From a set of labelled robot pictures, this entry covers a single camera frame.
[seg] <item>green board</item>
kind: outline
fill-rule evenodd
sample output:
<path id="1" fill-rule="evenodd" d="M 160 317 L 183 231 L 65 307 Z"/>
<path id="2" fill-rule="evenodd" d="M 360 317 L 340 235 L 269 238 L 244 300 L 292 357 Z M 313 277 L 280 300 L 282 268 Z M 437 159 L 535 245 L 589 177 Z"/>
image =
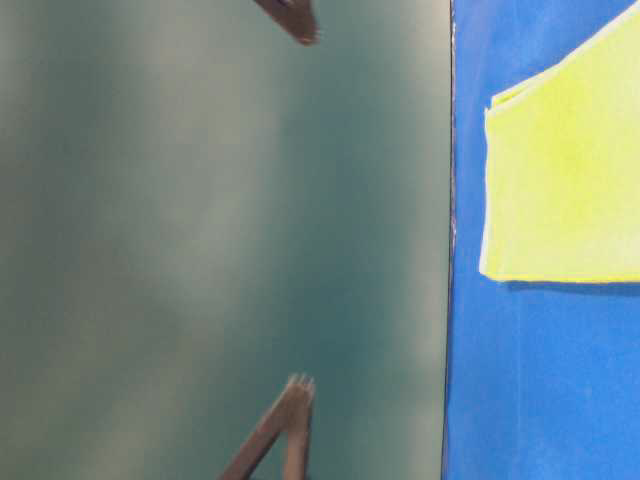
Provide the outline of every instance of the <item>green board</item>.
<path id="1" fill-rule="evenodd" d="M 304 48 L 244 0 L 2 2 L 0 477 L 215 478 L 292 372 L 314 480 L 439 476 L 449 11 L 422 3 L 321 2 Z"/>

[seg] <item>green surface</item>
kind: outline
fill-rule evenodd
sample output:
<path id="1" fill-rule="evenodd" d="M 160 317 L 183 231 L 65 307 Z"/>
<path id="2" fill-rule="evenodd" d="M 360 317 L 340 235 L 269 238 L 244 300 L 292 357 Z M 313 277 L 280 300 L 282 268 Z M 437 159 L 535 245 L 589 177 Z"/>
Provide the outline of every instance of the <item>green surface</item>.
<path id="1" fill-rule="evenodd" d="M 448 2 L 317 12 L 0 3 L 0 477 L 215 478 L 304 371 L 314 480 L 438 478 Z"/>

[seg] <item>blue cloth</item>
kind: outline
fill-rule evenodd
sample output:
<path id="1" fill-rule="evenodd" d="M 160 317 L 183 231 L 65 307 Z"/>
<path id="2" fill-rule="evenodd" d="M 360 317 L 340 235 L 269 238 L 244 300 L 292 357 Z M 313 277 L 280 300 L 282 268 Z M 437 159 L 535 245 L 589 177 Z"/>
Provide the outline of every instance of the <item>blue cloth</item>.
<path id="1" fill-rule="evenodd" d="M 554 65 L 632 3 L 455 0 L 445 479 L 640 476 L 640 285 L 500 284 L 478 273 L 491 95 Z"/>

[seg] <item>yellow cloth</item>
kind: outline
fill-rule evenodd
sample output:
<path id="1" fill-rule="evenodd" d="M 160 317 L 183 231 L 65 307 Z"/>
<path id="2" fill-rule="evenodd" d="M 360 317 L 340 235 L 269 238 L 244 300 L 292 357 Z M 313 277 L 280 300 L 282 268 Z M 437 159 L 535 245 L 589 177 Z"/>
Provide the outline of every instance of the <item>yellow cloth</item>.
<path id="1" fill-rule="evenodd" d="M 640 281 L 640 2 L 485 112 L 480 272 Z"/>

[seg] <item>yellow towel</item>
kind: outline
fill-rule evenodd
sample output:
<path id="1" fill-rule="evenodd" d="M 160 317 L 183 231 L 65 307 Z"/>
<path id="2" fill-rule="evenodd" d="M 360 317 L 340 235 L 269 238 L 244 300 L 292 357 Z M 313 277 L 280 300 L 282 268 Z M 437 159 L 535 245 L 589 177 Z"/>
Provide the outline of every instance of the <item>yellow towel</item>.
<path id="1" fill-rule="evenodd" d="M 640 2 L 493 97 L 480 272 L 640 281 Z"/>

